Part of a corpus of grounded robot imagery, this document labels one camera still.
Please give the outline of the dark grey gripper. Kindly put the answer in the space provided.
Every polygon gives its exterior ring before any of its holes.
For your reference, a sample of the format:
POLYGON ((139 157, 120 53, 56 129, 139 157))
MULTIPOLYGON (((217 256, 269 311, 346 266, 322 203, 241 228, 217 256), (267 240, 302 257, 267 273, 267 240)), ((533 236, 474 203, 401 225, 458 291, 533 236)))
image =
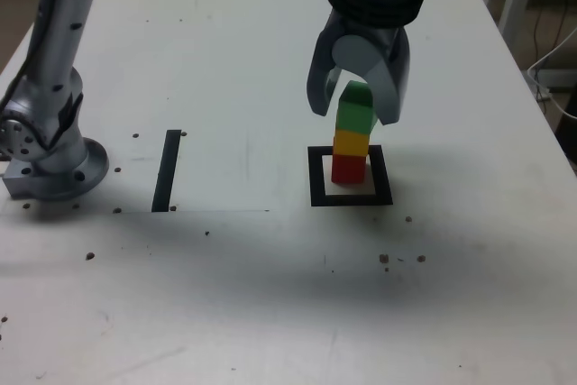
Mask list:
POLYGON ((400 118, 410 63, 408 37, 403 28, 378 29, 330 13, 319 33, 307 76, 307 99, 316 115, 325 116, 335 85, 336 68, 361 77, 369 87, 381 124, 400 118))

